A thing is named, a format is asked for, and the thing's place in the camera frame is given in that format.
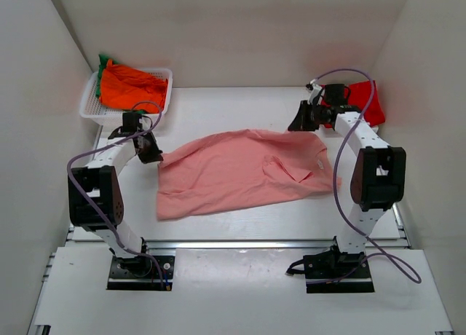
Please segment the pink t-shirt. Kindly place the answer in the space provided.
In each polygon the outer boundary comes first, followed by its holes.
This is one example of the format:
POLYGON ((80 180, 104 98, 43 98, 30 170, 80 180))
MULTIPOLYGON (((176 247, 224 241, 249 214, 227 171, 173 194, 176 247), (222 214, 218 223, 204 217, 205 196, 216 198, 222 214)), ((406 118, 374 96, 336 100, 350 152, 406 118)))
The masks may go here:
POLYGON ((160 221, 327 195, 333 177, 314 133, 245 129, 198 138, 165 153, 158 166, 160 221))

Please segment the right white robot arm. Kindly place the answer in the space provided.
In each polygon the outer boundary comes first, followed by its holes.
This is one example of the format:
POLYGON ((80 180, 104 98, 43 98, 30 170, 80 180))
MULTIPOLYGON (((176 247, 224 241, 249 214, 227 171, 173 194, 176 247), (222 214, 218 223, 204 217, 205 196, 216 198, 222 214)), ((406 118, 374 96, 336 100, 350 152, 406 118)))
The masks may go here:
POLYGON ((315 131, 329 125, 356 156, 349 191, 352 209, 344 217, 346 226, 331 248, 310 256, 309 270, 319 278, 336 279, 358 268, 365 258, 366 242, 377 221, 404 193, 406 152, 383 141, 364 120, 359 109, 327 106, 321 101, 324 87, 316 82, 307 85, 310 97, 300 103, 290 131, 315 131))

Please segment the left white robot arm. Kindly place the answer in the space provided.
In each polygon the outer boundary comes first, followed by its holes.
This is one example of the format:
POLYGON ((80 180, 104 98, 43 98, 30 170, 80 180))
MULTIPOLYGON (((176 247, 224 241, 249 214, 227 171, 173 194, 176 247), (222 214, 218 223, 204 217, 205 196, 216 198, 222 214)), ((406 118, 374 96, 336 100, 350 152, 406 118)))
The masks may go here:
POLYGON ((73 157, 66 168, 71 223, 100 237, 121 267, 137 277, 162 270, 146 241, 124 221, 118 176, 132 159, 145 165, 163 160, 152 132, 156 125, 144 114, 126 111, 105 146, 73 157))

